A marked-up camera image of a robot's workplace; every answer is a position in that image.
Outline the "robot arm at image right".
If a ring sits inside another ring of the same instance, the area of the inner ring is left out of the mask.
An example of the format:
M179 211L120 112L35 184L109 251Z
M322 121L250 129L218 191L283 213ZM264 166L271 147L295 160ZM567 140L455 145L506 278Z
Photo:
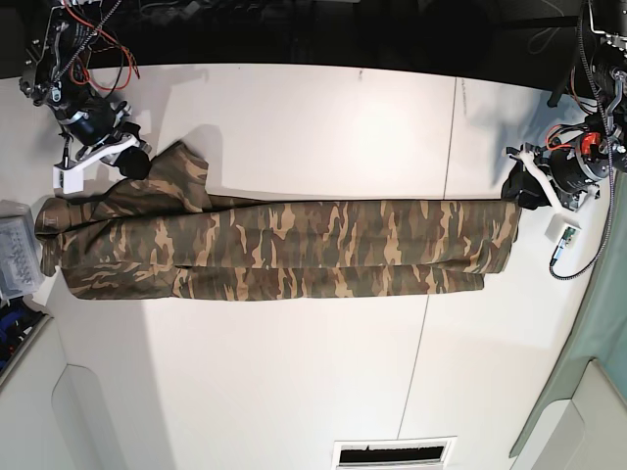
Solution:
M569 93L584 113L559 123L539 145L507 147L514 160L501 199L534 210L577 211L583 195L617 170L626 171L626 3L584 1L570 71L548 106Z

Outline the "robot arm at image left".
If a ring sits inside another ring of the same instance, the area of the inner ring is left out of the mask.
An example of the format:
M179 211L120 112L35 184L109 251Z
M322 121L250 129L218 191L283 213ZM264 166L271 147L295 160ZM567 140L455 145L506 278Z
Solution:
M48 15L33 21L20 89L34 106L48 108L60 127L64 149L53 179L66 192L74 183L81 185L94 164L115 167L134 180L151 169L151 147L141 138L140 126L129 120L130 105L113 99L139 74L130 50L106 30L120 6L120 1L109 9L101 1L48 1ZM106 86L92 77L88 63L100 42L121 53L127 81Z

